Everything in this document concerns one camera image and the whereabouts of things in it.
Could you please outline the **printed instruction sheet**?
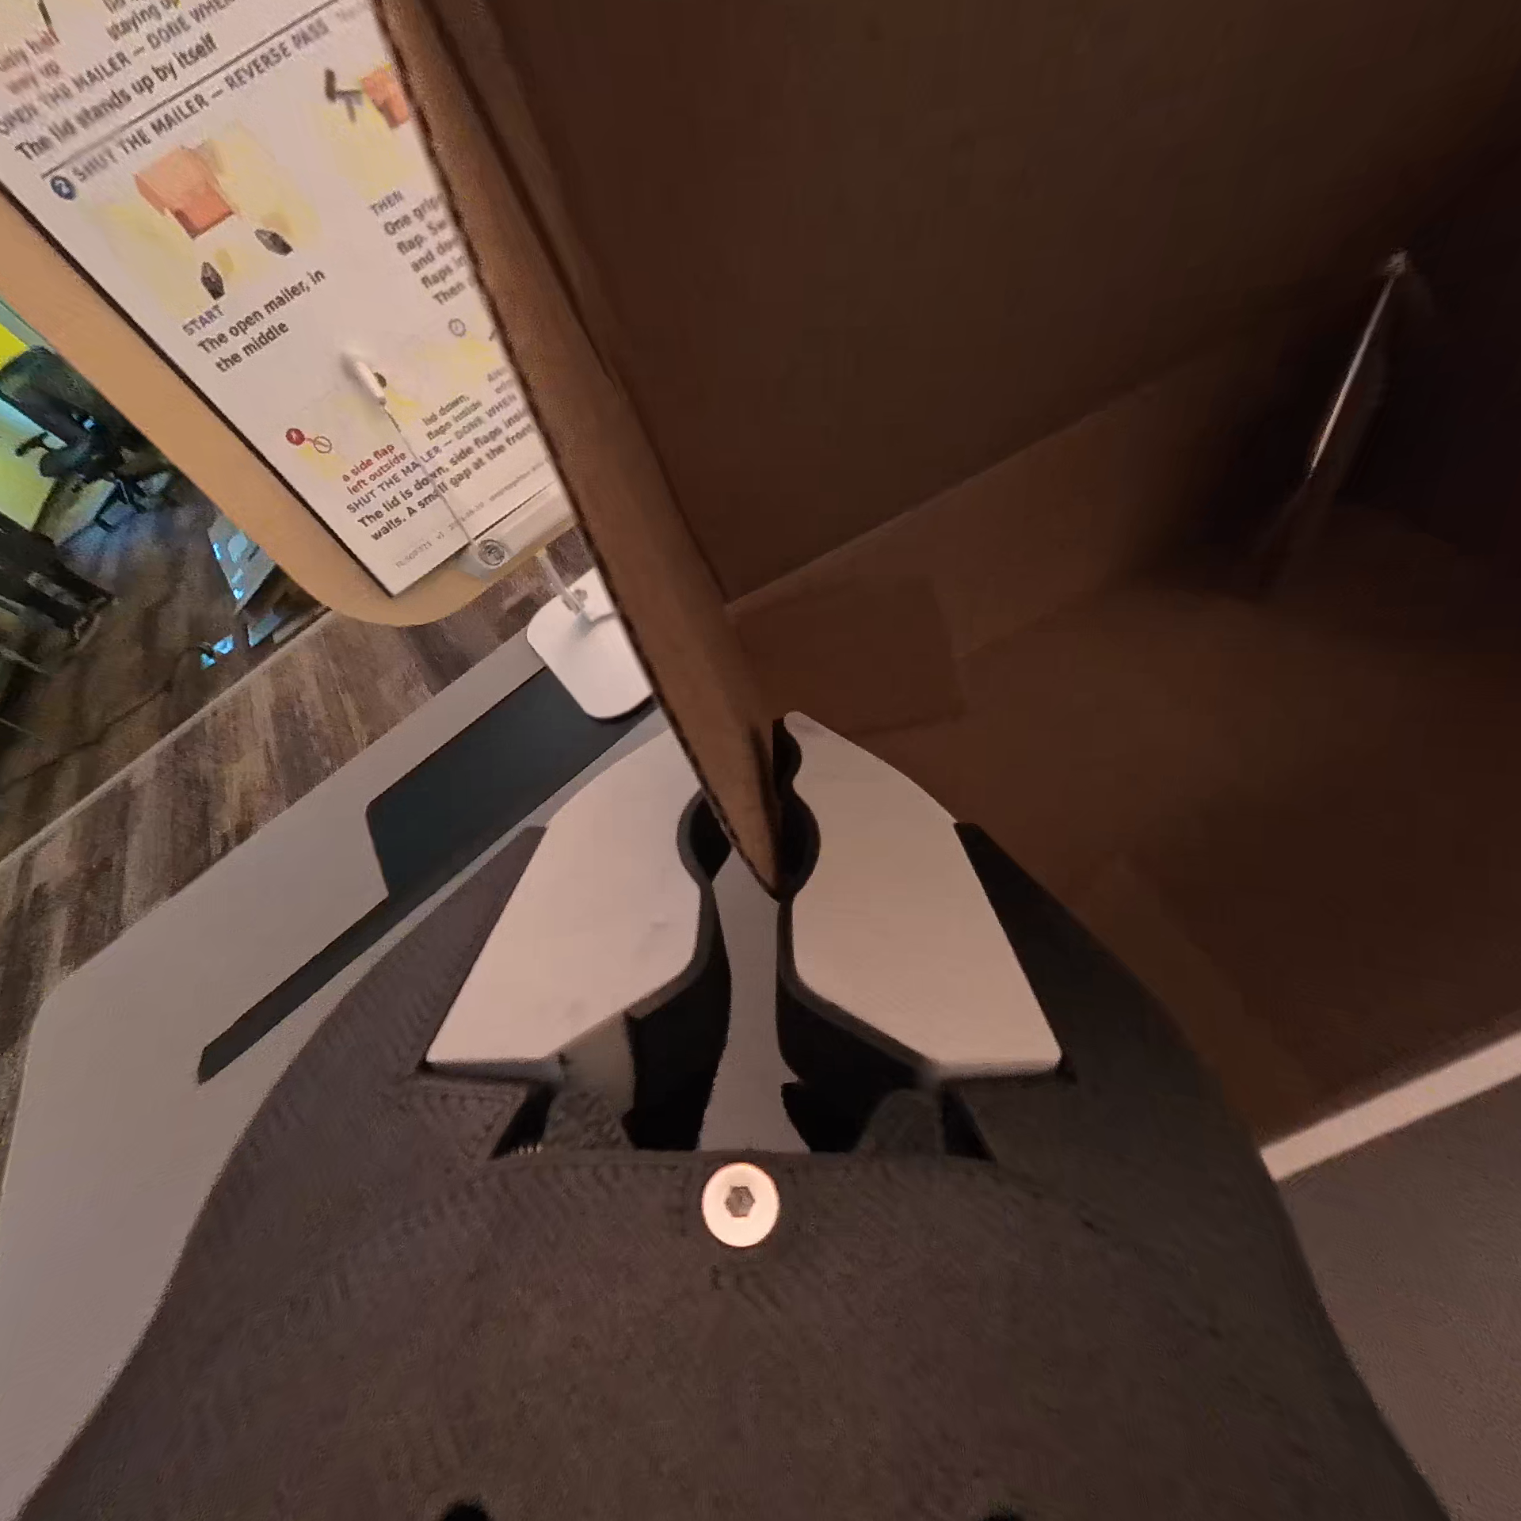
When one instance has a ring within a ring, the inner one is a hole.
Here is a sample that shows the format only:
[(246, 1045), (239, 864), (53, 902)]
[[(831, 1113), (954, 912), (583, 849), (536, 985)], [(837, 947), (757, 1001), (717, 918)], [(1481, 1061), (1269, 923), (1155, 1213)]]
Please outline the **printed instruction sheet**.
[(391, 596), (569, 507), (375, 4), (4, 2), (2, 141), (4, 188)]

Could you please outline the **instruction poster with smiley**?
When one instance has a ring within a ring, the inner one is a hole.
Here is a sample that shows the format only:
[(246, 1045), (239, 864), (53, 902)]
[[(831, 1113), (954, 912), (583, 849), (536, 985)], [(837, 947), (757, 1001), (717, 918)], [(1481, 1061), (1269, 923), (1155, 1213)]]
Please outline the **instruction poster with smiley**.
[(9, 192), (2, 194), (2, 288), (22, 320), (49, 338), (299, 587), (340, 616), (386, 626), (433, 623), (460, 612), (491, 585), (532, 568), (540, 550), (578, 541), (579, 525), (567, 507), (505, 567), (474, 576), (449, 561), (391, 596)]

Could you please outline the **pale flat carton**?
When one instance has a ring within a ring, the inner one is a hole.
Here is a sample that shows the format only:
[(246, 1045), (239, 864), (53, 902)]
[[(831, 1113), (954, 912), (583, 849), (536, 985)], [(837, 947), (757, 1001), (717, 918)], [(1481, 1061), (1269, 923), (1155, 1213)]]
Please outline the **pale flat carton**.
[(243, 529), (223, 512), (208, 527), (217, 567), (239, 608), (248, 606), (279, 567)]

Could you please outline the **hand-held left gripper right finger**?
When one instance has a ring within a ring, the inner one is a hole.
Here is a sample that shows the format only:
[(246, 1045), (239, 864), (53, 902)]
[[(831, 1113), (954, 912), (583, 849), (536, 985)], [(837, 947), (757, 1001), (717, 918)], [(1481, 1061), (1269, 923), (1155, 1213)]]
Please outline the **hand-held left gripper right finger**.
[(853, 1150), (898, 1094), (931, 1128), (967, 1083), (1050, 1077), (1056, 1032), (954, 817), (875, 753), (788, 713), (775, 1030), (809, 1150)]

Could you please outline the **cardboard mailer box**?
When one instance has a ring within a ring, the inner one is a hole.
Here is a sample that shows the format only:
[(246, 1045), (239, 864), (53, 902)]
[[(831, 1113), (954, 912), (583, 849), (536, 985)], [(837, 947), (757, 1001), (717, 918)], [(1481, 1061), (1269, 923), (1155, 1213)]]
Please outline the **cardboard mailer box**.
[(799, 710), (1260, 1135), (1517, 1027), (1517, 4), (384, 4), (739, 856)]

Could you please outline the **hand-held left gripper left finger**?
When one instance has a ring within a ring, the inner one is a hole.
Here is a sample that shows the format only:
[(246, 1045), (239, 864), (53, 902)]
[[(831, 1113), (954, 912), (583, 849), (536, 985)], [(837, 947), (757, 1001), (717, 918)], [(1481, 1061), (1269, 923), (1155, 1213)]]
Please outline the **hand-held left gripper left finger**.
[(636, 1148), (695, 1148), (730, 1039), (728, 855), (675, 737), (599, 771), (543, 827), (426, 1068), (589, 1094)]

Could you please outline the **black office chair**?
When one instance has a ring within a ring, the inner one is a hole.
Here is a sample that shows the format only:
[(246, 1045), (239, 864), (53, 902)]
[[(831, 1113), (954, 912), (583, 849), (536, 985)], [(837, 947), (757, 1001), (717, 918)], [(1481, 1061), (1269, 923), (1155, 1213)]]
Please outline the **black office chair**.
[(116, 529), (109, 511), (152, 509), (143, 482), (165, 462), (147, 436), (91, 380), (49, 348), (27, 348), (2, 366), (2, 398), (33, 424), (18, 458), (38, 451), (38, 471), (51, 482), (105, 482), (107, 498), (92, 523)]

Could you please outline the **white document stand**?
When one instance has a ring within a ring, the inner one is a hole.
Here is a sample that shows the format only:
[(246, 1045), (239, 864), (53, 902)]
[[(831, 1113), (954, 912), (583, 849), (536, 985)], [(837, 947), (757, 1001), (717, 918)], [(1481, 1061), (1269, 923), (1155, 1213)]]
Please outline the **white document stand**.
[(545, 549), (534, 559), (551, 597), (525, 626), (529, 650), (589, 717), (614, 721), (641, 710), (654, 684), (599, 572), (565, 579)]

